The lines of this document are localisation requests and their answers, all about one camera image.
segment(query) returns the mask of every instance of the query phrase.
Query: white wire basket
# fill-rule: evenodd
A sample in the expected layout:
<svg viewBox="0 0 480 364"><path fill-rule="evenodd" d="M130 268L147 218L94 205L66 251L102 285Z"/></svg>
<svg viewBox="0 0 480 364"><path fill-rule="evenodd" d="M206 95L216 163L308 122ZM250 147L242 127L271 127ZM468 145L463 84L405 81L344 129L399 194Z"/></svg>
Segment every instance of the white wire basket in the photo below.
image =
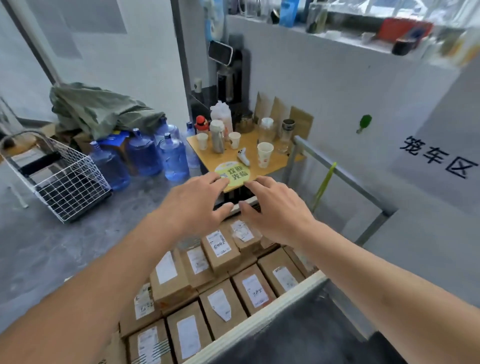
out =
<svg viewBox="0 0 480 364"><path fill-rule="evenodd" d="M111 187L89 156L38 131L35 144L26 152L9 156L0 142L0 154L25 185L62 222L73 221L111 195Z"/></svg>

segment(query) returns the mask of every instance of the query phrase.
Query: hand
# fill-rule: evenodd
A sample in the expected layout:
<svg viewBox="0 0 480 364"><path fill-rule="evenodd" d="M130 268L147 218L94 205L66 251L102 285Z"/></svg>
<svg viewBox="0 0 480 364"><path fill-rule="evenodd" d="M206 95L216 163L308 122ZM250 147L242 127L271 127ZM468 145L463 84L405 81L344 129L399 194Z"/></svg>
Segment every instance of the hand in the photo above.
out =
<svg viewBox="0 0 480 364"><path fill-rule="evenodd" d="M316 221L305 202L286 184L271 177L259 176L245 182L245 186L257 196L262 212L240 201L242 218L276 243L298 245L302 230Z"/></svg>
<svg viewBox="0 0 480 364"><path fill-rule="evenodd" d="M218 229L220 222L232 210L233 203L228 202L213 211L216 199L228 183L228 178L220 178L214 172L190 178L172 188L152 215L155 215L157 224L160 219L164 221L164 227L172 231L178 240L208 235Z"/></svg>

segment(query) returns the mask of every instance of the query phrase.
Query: paper cup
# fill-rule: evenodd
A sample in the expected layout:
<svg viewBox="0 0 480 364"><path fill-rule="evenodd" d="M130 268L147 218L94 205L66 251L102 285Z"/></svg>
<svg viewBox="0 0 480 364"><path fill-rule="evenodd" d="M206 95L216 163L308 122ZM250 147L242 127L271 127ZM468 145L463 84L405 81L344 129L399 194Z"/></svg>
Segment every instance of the paper cup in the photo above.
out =
<svg viewBox="0 0 480 364"><path fill-rule="evenodd" d="M200 150L206 150L207 149L208 134L198 133L197 134L197 140L198 140L198 147L200 148Z"/></svg>
<svg viewBox="0 0 480 364"><path fill-rule="evenodd" d="M228 134L228 137L230 138L230 146L232 147L232 149L238 149L241 134L238 132L233 132Z"/></svg>
<svg viewBox="0 0 480 364"><path fill-rule="evenodd" d="M262 142L257 145L258 149L258 166L260 168L267 168L270 162L270 156L273 152L273 144Z"/></svg>

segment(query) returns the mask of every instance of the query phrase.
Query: green fabric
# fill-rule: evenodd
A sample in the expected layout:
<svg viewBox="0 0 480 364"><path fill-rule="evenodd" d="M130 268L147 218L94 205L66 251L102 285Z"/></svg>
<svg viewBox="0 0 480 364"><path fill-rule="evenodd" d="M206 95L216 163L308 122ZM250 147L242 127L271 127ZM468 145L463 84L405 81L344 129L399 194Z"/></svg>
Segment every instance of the green fabric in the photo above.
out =
<svg viewBox="0 0 480 364"><path fill-rule="evenodd" d="M152 135L165 113L153 110L130 96L80 82L54 85L50 90L52 111L58 115L58 131L82 129L94 140L121 130L139 128Z"/></svg>

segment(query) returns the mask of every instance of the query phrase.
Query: round sticker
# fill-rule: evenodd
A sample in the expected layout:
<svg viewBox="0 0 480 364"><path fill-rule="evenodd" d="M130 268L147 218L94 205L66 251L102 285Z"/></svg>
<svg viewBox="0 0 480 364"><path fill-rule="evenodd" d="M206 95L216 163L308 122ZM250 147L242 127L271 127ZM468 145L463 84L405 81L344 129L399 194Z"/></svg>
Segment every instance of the round sticker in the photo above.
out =
<svg viewBox="0 0 480 364"><path fill-rule="evenodd" d="M215 168L221 177L230 178L229 187L241 186L250 178L250 169L240 162L225 162Z"/></svg>

